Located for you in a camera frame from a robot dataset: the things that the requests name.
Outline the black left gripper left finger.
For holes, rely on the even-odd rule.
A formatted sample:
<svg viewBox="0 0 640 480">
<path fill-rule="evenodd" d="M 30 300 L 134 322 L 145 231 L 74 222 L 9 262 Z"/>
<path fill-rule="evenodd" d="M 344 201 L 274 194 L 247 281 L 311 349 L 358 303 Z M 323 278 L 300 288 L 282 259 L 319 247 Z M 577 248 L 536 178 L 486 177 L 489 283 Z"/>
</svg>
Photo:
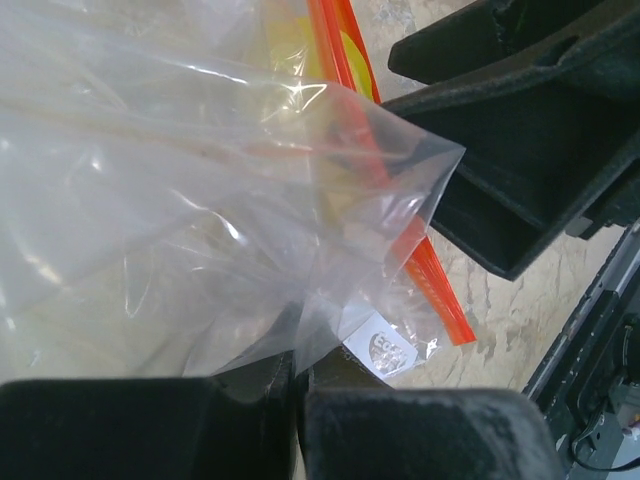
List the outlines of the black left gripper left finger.
<svg viewBox="0 0 640 480">
<path fill-rule="evenodd" d="M 4 479 L 288 479 L 293 356 L 193 378 L 1 387 Z"/>
</svg>

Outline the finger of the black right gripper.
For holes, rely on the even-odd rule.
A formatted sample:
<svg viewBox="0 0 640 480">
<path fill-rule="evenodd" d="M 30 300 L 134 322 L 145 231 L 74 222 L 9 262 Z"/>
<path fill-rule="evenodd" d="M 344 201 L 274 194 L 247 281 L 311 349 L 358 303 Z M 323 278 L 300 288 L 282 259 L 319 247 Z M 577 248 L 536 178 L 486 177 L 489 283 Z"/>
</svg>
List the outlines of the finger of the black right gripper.
<svg viewBox="0 0 640 480">
<path fill-rule="evenodd" d="M 388 67 L 426 85 L 498 62 L 612 1 L 473 1 L 397 41 Z"/>
<path fill-rule="evenodd" d="M 436 101 L 424 88 L 385 103 L 465 153 L 436 229 L 487 271 L 517 278 L 569 224 L 639 170 L 639 38 L 599 45 L 587 63 L 507 92 Z"/>
</svg>

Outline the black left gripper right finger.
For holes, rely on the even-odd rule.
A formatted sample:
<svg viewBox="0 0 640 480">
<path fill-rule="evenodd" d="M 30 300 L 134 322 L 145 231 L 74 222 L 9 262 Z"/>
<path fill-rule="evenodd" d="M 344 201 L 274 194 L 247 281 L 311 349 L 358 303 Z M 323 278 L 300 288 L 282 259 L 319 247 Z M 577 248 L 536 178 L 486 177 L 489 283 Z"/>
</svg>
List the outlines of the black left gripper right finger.
<svg viewBox="0 0 640 480">
<path fill-rule="evenodd" d="M 552 479 L 549 428 L 525 395 L 393 389 L 338 347 L 298 375 L 309 479 Z"/>
</svg>

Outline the clear zip bag orange seal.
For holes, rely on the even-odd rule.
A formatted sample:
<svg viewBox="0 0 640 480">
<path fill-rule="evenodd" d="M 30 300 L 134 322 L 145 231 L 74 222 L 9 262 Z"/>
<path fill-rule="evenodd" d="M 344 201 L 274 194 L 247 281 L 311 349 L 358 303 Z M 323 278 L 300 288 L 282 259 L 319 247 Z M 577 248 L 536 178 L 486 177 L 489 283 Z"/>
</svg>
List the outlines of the clear zip bag orange seal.
<svg viewBox="0 0 640 480">
<path fill-rule="evenodd" d="M 268 1 L 1 5 L 1 378 L 195 377 L 474 333 L 427 236 L 463 148 L 273 68 Z M 354 100 L 387 173 L 328 124 Z"/>
</svg>

